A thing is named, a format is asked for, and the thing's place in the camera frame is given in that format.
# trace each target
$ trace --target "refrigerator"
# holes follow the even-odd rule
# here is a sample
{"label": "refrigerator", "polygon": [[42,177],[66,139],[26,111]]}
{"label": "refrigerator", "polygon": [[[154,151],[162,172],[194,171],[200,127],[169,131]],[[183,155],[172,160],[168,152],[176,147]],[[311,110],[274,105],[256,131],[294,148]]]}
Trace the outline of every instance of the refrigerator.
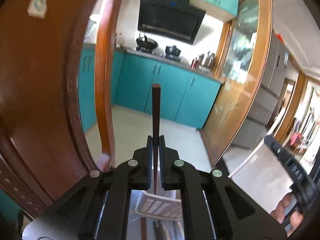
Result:
{"label": "refrigerator", "polygon": [[261,85],[247,118],[231,145],[253,150],[267,134],[266,125],[276,107],[284,84],[288,58],[288,49],[272,33]]}

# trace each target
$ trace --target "kitchen utensil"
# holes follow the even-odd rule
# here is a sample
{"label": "kitchen utensil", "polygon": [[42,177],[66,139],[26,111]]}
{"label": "kitchen utensil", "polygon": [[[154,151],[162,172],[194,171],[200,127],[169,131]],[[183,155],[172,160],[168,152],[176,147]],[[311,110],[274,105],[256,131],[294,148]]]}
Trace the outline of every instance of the kitchen utensil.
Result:
{"label": "kitchen utensil", "polygon": [[158,47],[158,43],[153,39],[147,38],[146,35],[144,35],[144,37],[140,37],[139,34],[139,38],[137,38],[136,41],[139,47],[143,47],[146,49],[155,49],[156,47]]}
{"label": "kitchen utensil", "polygon": [[212,60],[212,58],[211,58],[210,51],[209,51],[207,54],[207,57],[203,63],[203,66],[209,68],[211,60]]}
{"label": "kitchen utensil", "polygon": [[202,65],[203,60],[204,60],[204,54],[201,54],[201,55],[199,56],[199,65]]}
{"label": "kitchen utensil", "polygon": [[171,46],[167,46],[165,48],[165,52],[166,52],[166,54],[170,54],[170,55],[178,57],[180,55],[180,53],[181,53],[181,50],[177,49],[176,45],[173,45],[172,47]]}

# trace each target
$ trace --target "ceiling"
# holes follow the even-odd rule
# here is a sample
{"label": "ceiling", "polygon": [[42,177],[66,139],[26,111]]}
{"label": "ceiling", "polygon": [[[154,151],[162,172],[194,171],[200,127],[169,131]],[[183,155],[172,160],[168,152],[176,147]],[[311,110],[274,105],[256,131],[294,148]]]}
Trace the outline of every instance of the ceiling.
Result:
{"label": "ceiling", "polygon": [[303,0],[273,0],[273,28],[305,74],[320,80],[320,30]]}

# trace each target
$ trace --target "white sticker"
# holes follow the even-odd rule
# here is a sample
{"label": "white sticker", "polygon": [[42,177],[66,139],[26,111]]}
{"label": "white sticker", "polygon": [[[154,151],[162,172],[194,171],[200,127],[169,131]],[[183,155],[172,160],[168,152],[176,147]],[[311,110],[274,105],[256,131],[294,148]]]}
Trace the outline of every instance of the white sticker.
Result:
{"label": "white sticker", "polygon": [[44,19],[47,12],[47,0],[31,0],[28,7],[28,14],[32,17]]}

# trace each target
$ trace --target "white wall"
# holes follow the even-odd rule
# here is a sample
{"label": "white wall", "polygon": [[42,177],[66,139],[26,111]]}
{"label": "white wall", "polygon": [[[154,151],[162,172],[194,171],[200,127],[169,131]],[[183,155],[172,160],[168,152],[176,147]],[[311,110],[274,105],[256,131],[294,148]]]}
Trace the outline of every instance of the white wall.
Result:
{"label": "white wall", "polygon": [[294,68],[291,61],[288,60],[287,69],[285,70],[285,77],[292,81],[297,81],[299,72]]}
{"label": "white wall", "polygon": [[[132,49],[137,47],[139,8],[140,0],[122,0],[116,32],[122,33],[125,40],[122,44],[124,47]],[[191,64],[192,59],[199,54],[207,54],[209,50],[216,53],[222,27],[223,22],[205,15],[193,45],[156,34],[146,33],[146,35],[159,44],[159,47],[154,50],[156,54],[165,54],[166,46],[176,45],[181,50],[181,61]]]}

